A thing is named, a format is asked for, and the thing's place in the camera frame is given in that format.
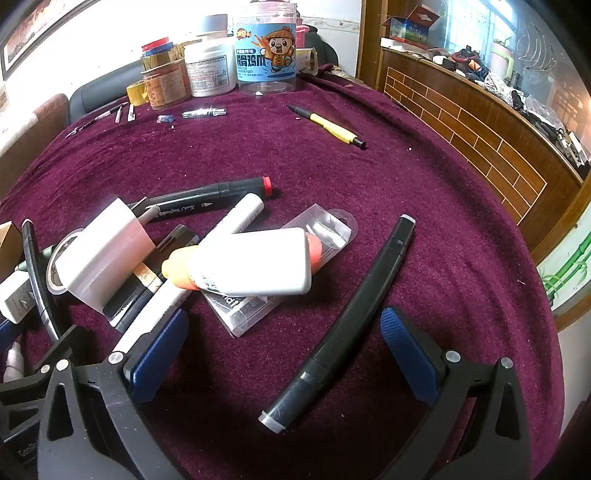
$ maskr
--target maroon tablecloth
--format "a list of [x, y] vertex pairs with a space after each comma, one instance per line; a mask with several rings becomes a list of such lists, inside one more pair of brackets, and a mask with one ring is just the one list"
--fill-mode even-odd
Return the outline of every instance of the maroon tablecloth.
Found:
[[[310, 108], [356, 132], [361, 151], [286, 104]], [[226, 107], [228, 114], [184, 120], [182, 111]], [[161, 113], [175, 115], [158, 124]], [[209, 306], [187, 302], [191, 331], [155, 401], [144, 406], [157, 436], [195, 479], [373, 479], [425, 412], [375, 322], [342, 377], [291, 432], [259, 424], [278, 393], [339, 314], [398, 217], [417, 220], [415, 239], [387, 301], [398, 303], [442, 348], [473, 361], [510, 356], [530, 423], [532, 472], [552, 455], [563, 416], [556, 329], [544, 290], [513, 220], [467, 162], [410, 113], [373, 90], [325, 75], [298, 80], [296, 92], [249, 98], [238, 91], [190, 99], [166, 111], [114, 115], [65, 140], [63, 132], [23, 174], [0, 206], [0, 220], [37, 227], [40, 245], [87, 224], [115, 196], [131, 202], [217, 181], [269, 175], [281, 196], [254, 228], [283, 225], [318, 203], [342, 208], [359, 235], [314, 278], [311, 292], [285, 301], [240, 339]], [[205, 234], [223, 216], [182, 221]], [[178, 220], [148, 225], [160, 241]], [[96, 360], [119, 334], [85, 305], [72, 321], [96, 332]], [[27, 356], [49, 348], [39, 330]]]

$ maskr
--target framed picture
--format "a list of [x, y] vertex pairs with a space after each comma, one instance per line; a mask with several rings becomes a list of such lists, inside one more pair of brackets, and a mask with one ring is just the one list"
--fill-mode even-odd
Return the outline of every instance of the framed picture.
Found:
[[43, 40], [97, 1], [99, 0], [34, 0], [33, 10], [16, 20], [16, 27], [0, 45], [4, 80]]

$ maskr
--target white glue bottle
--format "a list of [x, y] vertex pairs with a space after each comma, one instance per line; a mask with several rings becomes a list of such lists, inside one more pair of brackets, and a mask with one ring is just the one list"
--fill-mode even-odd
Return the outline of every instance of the white glue bottle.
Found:
[[310, 251], [317, 257], [322, 244], [302, 228], [236, 233], [174, 251], [162, 273], [190, 290], [235, 297], [298, 295], [311, 286]]

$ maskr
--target mechanical pencil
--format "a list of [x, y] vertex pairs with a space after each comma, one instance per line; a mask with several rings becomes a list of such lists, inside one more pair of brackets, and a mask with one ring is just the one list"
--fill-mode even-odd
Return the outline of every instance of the mechanical pencil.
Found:
[[347, 144], [352, 143], [356, 147], [359, 147], [361, 150], [365, 150], [365, 142], [361, 141], [357, 135], [355, 135], [353, 132], [350, 132], [346, 128], [340, 127], [337, 124], [334, 124], [333, 122], [329, 122], [326, 118], [322, 118], [320, 115], [311, 112], [310, 110], [306, 110], [305, 108], [302, 108], [300, 106], [288, 105], [288, 108], [295, 114], [307, 118], [308, 120], [312, 120], [316, 124], [322, 125], [326, 130], [328, 130], [339, 140]]

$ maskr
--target window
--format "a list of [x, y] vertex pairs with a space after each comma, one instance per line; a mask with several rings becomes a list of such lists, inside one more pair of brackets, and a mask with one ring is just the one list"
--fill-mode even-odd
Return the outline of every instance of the window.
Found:
[[470, 45], [487, 58], [495, 40], [515, 45], [516, 18], [505, 0], [449, 0], [444, 47], [456, 52]]

